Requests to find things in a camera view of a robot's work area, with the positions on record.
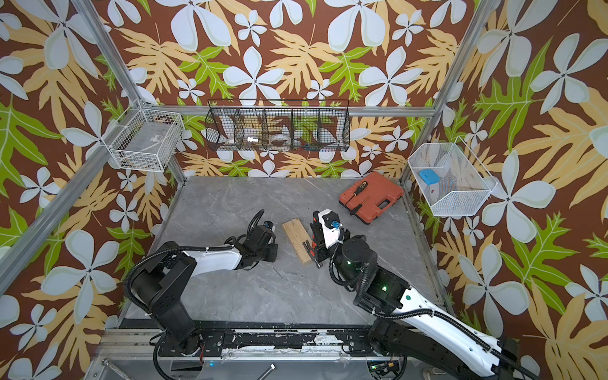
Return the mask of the red black claw hammer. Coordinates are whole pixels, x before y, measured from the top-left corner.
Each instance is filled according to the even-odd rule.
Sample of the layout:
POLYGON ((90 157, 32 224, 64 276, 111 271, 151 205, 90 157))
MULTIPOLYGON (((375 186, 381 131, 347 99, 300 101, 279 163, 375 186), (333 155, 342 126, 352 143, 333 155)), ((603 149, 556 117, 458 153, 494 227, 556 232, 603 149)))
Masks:
POLYGON ((310 244, 310 242, 305 241, 302 245, 305 248, 305 250, 307 251, 308 255, 310 256, 310 259, 313 261, 313 263, 315 263, 317 268, 320 269, 322 267, 322 263, 318 261, 315 250, 312 247, 312 245, 310 244))

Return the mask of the wooden block with nails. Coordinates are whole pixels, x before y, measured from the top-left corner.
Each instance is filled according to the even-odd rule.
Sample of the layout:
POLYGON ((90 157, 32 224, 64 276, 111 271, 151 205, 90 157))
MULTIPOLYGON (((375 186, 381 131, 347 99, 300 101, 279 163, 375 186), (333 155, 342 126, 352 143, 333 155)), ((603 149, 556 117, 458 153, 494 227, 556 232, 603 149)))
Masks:
POLYGON ((310 257, 309 251, 304 246, 306 242, 310 241, 310 235, 307 233, 302 222, 295 218, 287 221, 283 224, 283 229, 288 236, 288 240, 291 242, 296 255, 303 264, 310 264, 312 258, 310 257))

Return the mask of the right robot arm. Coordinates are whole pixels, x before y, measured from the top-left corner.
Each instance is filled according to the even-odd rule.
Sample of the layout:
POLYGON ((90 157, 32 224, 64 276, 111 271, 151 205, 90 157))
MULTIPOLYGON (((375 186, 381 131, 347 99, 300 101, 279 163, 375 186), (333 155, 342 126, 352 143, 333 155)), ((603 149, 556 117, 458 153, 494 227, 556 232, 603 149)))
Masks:
POLYGON ((313 258, 326 257, 329 275, 353 291, 353 303, 375 318, 368 339, 379 355, 413 357, 457 379, 536 379, 519 364, 519 345, 474 329, 378 264, 364 235, 351 235, 329 209, 313 213, 313 258))

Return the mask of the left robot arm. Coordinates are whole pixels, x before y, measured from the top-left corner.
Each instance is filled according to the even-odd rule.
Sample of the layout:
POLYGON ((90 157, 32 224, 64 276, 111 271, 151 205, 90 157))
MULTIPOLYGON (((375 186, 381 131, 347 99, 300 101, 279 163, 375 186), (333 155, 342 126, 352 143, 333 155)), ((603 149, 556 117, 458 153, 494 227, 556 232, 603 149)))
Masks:
POLYGON ((211 272, 251 270, 261 261, 276 261, 275 226, 262 221, 260 210, 245 234, 231 236, 220 246, 186 246, 164 243, 136 264, 123 281, 124 295, 145 312, 180 354, 191 356, 202 349, 202 338, 181 296, 194 276, 211 272))

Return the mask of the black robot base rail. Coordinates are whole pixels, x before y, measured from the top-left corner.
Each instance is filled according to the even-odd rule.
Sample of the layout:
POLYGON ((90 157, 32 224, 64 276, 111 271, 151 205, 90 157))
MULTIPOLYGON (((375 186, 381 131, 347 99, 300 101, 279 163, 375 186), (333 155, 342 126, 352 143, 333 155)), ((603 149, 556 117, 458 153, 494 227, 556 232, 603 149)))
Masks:
POLYGON ((204 359, 339 359, 375 357, 370 326, 307 325, 285 323, 196 321, 199 351, 181 354, 177 345, 163 337, 150 320, 126 321, 120 329, 110 329, 101 339, 99 351, 125 355, 150 354, 157 348, 162 359, 179 357, 204 359))

